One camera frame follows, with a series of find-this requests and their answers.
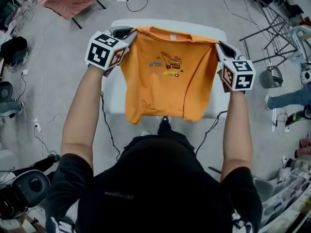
metal rack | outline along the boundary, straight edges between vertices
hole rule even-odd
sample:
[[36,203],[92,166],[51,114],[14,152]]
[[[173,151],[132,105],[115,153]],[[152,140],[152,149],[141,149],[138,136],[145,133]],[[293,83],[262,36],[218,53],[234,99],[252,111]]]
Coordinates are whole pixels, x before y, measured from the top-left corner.
[[[286,19],[284,19],[278,12],[270,8],[269,5],[265,4],[264,2],[260,0],[257,0],[257,4],[261,12],[265,16],[267,22],[269,23],[269,27],[262,29],[256,33],[250,34],[249,36],[240,39],[240,41],[244,42],[247,56],[250,59],[246,39],[254,35],[257,35],[259,33],[264,33],[265,31],[268,32],[270,40],[266,37],[269,43],[263,48],[264,50],[267,51],[268,57],[255,60],[253,61],[253,63],[268,60],[268,59],[270,61],[272,58],[282,57],[283,60],[276,65],[276,66],[279,66],[280,64],[282,64],[283,62],[287,60],[287,57],[285,56],[286,54],[297,51],[297,48],[292,38],[289,35],[290,25]],[[268,46],[270,44],[272,44],[274,48],[274,55],[272,56],[269,55],[269,51],[268,51]],[[284,51],[286,47],[292,47],[293,49]]]

gray floor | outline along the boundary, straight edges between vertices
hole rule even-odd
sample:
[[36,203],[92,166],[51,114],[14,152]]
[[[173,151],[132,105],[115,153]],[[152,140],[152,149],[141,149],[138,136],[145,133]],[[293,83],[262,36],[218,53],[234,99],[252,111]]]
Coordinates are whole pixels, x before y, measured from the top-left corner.
[[[25,113],[14,119],[6,120],[2,133],[4,147],[16,153],[22,166],[28,166],[40,160],[42,154],[44,157],[48,155],[44,146],[34,137],[32,121],[35,117],[40,120],[44,142],[49,151],[60,152],[65,116],[86,70],[84,55],[88,40],[97,30],[109,27],[112,21],[123,18],[155,18],[207,25],[223,30],[228,42],[239,47],[242,52],[244,52],[244,47],[239,39],[258,30],[256,25],[249,21],[250,17],[244,0],[149,0],[147,7],[137,13],[129,12],[125,3],[117,3],[116,0],[100,1],[107,7],[106,10],[95,4],[76,17],[83,27],[82,30],[78,29],[72,21],[65,20],[52,10],[40,6],[35,7],[32,21],[24,25],[21,35],[28,40],[32,49],[25,67],[31,69],[25,76],[27,86],[22,96],[26,104]],[[145,2],[145,0],[132,0],[129,6],[132,9],[138,9]],[[246,3],[252,19],[260,27],[265,27],[267,23],[256,5],[249,0],[246,0]],[[259,34],[251,38],[248,44],[252,60],[255,60],[263,56],[262,48],[267,44],[267,39]],[[260,74],[266,66],[268,63],[265,62],[255,64],[257,73]],[[279,95],[301,88],[298,64],[287,61],[280,68],[284,76],[283,87],[266,90],[260,85],[257,76],[253,90],[246,94],[254,147],[254,174],[263,178],[270,177],[281,167],[282,155],[293,156],[299,139],[304,137],[310,128],[308,121],[301,121],[291,126],[290,132],[285,134],[284,124],[279,123],[277,131],[272,132],[272,112],[265,108],[264,95],[267,92],[270,95]],[[20,67],[13,74],[5,73],[5,78],[14,86],[15,97],[18,97],[24,88],[20,77],[22,69],[24,67]],[[44,100],[42,97],[43,72]],[[298,109],[302,109],[302,106],[286,108],[288,114]],[[45,123],[58,113],[61,114],[51,122]],[[155,117],[146,117],[137,126],[131,125],[125,116],[107,115],[107,120],[119,149],[126,146],[142,131],[155,133],[159,123]],[[212,119],[202,119],[199,122],[184,122],[181,118],[172,119],[173,129],[185,134],[196,148],[201,143],[204,132],[210,128],[212,123]],[[220,120],[216,129],[207,136],[198,154],[198,159],[206,170],[208,166],[219,169],[222,166],[224,123],[224,120]],[[117,154],[111,144],[102,113],[93,149],[95,174],[115,164]]]

